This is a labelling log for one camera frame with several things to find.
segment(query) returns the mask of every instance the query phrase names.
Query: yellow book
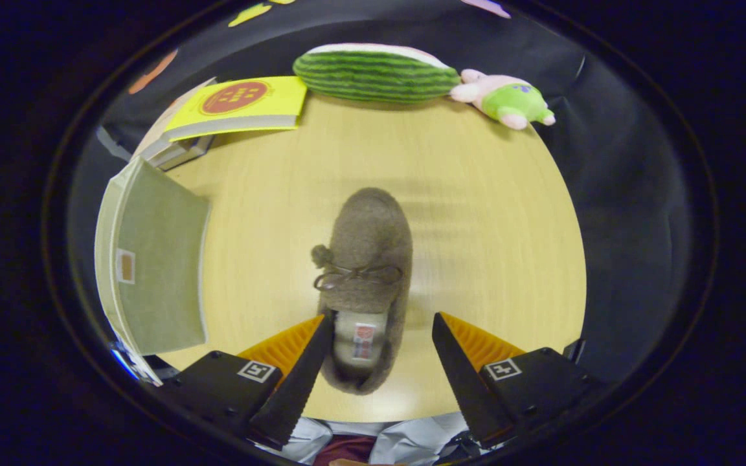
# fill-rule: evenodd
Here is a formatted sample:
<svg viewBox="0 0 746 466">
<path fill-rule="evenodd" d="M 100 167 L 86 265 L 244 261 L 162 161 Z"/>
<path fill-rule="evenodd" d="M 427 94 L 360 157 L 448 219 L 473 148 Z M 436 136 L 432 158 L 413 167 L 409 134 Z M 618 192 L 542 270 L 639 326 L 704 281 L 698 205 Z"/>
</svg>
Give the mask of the yellow book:
<svg viewBox="0 0 746 466">
<path fill-rule="evenodd" d="M 295 129 L 307 87 L 298 76 L 225 82 L 200 89 L 164 135 L 169 141 L 258 129 Z"/>
</svg>

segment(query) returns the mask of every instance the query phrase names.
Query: green book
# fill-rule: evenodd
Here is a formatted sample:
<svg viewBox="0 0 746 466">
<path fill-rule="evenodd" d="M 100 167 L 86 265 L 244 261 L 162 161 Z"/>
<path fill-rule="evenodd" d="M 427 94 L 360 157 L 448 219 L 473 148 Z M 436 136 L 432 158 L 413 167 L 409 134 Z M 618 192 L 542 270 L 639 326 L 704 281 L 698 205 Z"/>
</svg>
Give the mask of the green book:
<svg viewBox="0 0 746 466">
<path fill-rule="evenodd" d="M 207 341 L 201 262 L 209 201 L 142 157 L 106 188 L 95 236 L 95 268 L 107 320 L 141 356 Z"/>
</svg>

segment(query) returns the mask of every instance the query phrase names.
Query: green plush toy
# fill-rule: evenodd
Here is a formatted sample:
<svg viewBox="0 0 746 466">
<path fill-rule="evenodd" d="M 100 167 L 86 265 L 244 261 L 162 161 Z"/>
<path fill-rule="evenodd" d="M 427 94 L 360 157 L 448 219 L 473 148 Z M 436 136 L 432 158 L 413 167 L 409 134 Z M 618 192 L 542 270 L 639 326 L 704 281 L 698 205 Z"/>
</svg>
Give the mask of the green plush toy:
<svg viewBox="0 0 746 466">
<path fill-rule="evenodd" d="M 503 74 L 487 76 L 476 70 L 463 70 L 462 85 L 451 89 L 451 98 L 473 104 L 512 129 L 526 129 L 529 121 L 547 126 L 555 121 L 554 112 L 533 85 Z"/>
<path fill-rule="evenodd" d="M 435 56 L 399 45 L 321 45 L 299 56 L 293 71 L 319 94 L 400 104 L 448 95 L 460 83 Z"/>
</svg>

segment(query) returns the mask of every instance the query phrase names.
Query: slipper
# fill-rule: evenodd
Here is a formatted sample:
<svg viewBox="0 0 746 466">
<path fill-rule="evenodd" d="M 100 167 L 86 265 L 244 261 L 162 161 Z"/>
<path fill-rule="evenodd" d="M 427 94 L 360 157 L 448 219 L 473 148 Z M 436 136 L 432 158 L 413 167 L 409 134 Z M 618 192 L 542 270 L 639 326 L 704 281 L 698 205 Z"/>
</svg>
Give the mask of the slipper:
<svg viewBox="0 0 746 466">
<path fill-rule="evenodd" d="M 405 214 L 387 192 L 362 189 L 341 207 L 330 247 L 311 253 L 324 269 L 314 283 L 319 314 L 335 326 L 322 374 L 342 392 L 375 392 L 393 368 L 405 328 L 413 255 Z"/>
</svg>

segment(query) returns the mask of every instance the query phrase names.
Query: pink plush toy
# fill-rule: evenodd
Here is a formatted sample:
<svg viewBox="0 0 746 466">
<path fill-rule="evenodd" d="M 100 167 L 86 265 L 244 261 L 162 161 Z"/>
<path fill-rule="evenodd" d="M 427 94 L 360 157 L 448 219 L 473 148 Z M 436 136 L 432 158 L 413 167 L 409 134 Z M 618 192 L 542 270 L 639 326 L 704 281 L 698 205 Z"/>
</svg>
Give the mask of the pink plush toy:
<svg viewBox="0 0 746 466">
<path fill-rule="evenodd" d="M 463 70 L 461 77 L 462 84 L 451 89 L 451 98 L 473 104 L 510 129 L 526 129 L 529 121 L 554 124 L 554 113 L 530 83 L 503 74 L 488 76 L 476 70 Z"/>
</svg>

